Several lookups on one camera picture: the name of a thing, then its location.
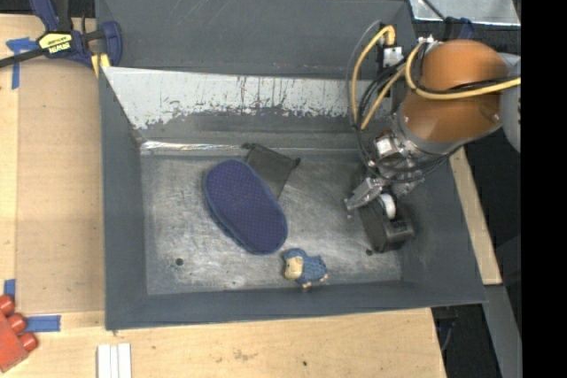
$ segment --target wooden table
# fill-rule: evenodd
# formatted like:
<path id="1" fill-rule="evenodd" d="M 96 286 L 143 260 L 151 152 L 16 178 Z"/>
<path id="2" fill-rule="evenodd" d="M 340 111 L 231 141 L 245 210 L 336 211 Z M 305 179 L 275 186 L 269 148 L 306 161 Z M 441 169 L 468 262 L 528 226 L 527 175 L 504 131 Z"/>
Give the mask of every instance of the wooden table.
<path id="1" fill-rule="evenodd" d="M 0 58 L 6 40 L 42 32 L 34 16 L 0 15 Z M 131 343 L 135 378 L 446 376 L 429 309 L 106 331 L 95 75 L 45 58 L 20 70 L 16 90 L 0 70 L 0 279 L 17 278 L 24 315 L 62 318 L 10 377 L 94 377 L 101 343 Z M 483 281 L 501 283 L 464 152 L 452 165 Z"/>

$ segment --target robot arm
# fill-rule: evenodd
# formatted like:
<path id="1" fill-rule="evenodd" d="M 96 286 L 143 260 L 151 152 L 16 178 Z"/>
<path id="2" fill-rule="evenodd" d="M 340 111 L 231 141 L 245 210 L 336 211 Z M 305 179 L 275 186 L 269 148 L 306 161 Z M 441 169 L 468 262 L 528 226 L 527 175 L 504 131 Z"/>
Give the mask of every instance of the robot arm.
<path id="1" fill-rule="evenodd" d="M 374 103 L 370 103 L 373 95 L 365 93 L 361 104 L 353 106 L 367 172 L 346 200 L 348 211 L 379 204 L 386 221 L 398 222 L 397 197 L 411 191 L 462 145 L 502 126 L 520 150 L 519 57 L 499 54 L 472 40 L 428 39 L 420 41 L 386 78 L 380 80 L 378 75 L 378 79 Z M 390 126 L 364 143 L 362 131 L 398 80 L 405 81 L 406 93 L 389 116 Z"/>

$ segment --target blue tape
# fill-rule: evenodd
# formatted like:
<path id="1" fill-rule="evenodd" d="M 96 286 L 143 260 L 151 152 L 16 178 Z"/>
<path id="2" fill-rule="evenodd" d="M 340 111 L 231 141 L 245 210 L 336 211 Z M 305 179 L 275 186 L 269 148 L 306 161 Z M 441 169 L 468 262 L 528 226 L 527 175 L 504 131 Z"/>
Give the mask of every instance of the blue tape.
<path id="1" fill-rule="evenodd" d="M 4 281 L 4 294 L 12 297 L 16 300 L 16 280 L 10 279 L 9 281 Z"/>
<path id="2" fill-rule="evenodd" d="M 39 46 L 33 40 L 30 40 L 27 36 L 26 38 L 16 38 L 15 40 L 8 40 L 6 46 L 11 50 L 14 55 L 20 52 L 25 52 L 27 50 L 37 49 Z M 19 87 L 19 63 L 15 63 L 12 69 L 12 90 Z"/>
<path id="3" fill-rule="evenodd" d="M 23 332 L 58 332 L 61 330 L 61 315 L 35 315 L 26 317 Z"/>
<path id="4" fill-rule="evenodd" d="M 4 294 L 12 297 L 16 301 L 16 280 L 9 279 L 4 281 Z M 23 332 L 57 332 L 61 330 L 61 315 L 34 315 L 24 317 L 26 328 Z"/>

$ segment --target yellow cable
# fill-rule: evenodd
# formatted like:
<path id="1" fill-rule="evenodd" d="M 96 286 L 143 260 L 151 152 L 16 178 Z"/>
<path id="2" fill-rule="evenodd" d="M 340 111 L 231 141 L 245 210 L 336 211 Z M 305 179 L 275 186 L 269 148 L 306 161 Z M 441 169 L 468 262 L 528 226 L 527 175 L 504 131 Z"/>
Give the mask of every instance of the yellow cable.
<path id="1" fill-rule="evenodd" d="M 424 44 L 425 42 L 420 42 L 417 46 L 414 47 L 414 49 L 409 54 L 408 62 L 406 63 L 406 82 L 408 83 L 409 88 L 415 91 L 415 93 L 419 96 L 423 96 L 424 98 L 428 98 L 428 99 L 437 99 L 437 100 L 460 99 L 471 96 L 485 95 L 486 93 L 493 93 L 495 91 L 509 89 L 510 87 L 515 87 L 516 85 L 521 84 L 521 78 L 518 77 L 515 79 L 511 79 L 509 81 L 501 82 L 499 84 L 491 85 L 489 87 L 483 87 L 481 89 L 465 90 L 455 93 L 431 93 L 429 91 L 419 89 L 414 84 L 414 81 L 411 77 L 411 66 L 412 63 L 414 62 L 414 58 L 416 57 L 417 52 Z"/>
<path id="2" fill-rule="evenodd" d="M 380 31 L 372 38 L 372 40 L 368 43 L 366 48 L 362 51 L 362 54 L 356 60 L 356 65 L 354 65 L 353 69 L 353 79 L 351 82 L 351 107 L 353 109 L 353 120 L 356 121 L 357 116 L 357 107 L 356 107 L 356 80 L 358 79 L 358 72 L 361 69 L 362 60 L 367 56 L 370 52 L 372 47 L 378 42 L 382 36 L 385 34 L 385 44 L 386 46 L 392 46 L 396 42 L 396 31 L 394 30 L 393 26 L 386 26 L 380 29 Z"/>
<path id="3" fill-rule="evenodd" d="M 390 87 L 393 85 L 393 83 L 396 82 L 401 77 L 401 75 L 404 73 L 404 69 L 405 69 L 405 66 L 402 66 L 397 71 L 397 73 L 388 81 L 388 83 L 384 86 L 384 88 L 382 89 L 380 94 L 377 96 L 376 100 L 372 104 L 372 107 L 370 107 L 369 113 L 367 113 L 366 116 L 364 117 L 364 119 L 362 120 L 361 131 L 366 129 L 366 126 L 369 124 L 370 118 L 372 117 L 372 114 L 376 111 L 376 109 L 378 108 L 380 103 L 382 103 L 382 100 L 386 96 L 386 93 L 388 93 L 388 90 L 390 90 Z"/>

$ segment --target white plastic piece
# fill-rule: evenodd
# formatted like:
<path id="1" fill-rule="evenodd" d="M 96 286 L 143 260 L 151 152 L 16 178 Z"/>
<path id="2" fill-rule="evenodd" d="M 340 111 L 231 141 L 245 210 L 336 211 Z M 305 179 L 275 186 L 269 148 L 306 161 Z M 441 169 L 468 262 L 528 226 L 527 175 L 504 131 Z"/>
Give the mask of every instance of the white plastic piece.
<path id="1" fill-rule="evenodd" d="M 97 347 L 97 378 L 132 378 L 129 343 L 104 343 Z"/>
<path id="2" fill-rule="evenodd" d="M 110 366 L 110 345 L 103 344 L 97 347 L 97 378 L 112 378 Z"/>
<path id="3" fill-rule="evenodd" d="M 390 194 L 385 194 L 384 192 L 379 195 L 380 202 L 384 207 L 384 211 L 388 219 L 393 219 L 396 217 L 396 204 L 393 201 L 393 197 Z"/>
<path id="4" fill-rule="evenodd" d="M 384 49 L 384 68 L 396 65 L 403 58 L 404 56 L 401 53 L 401 46 Z"/>
<path id="5" fill-rule="evenodd" d="M 132 378 L 132 355 L 129 343 L 118 344 L 118 376 Z"/>
<path id="6" fill-rule="evenodd" d="M 116 346 L 110 347 L 110 376 L 112 378 L 119 378 L 119 375 L 118 375 L 118 348 L 116 348 Z"/>

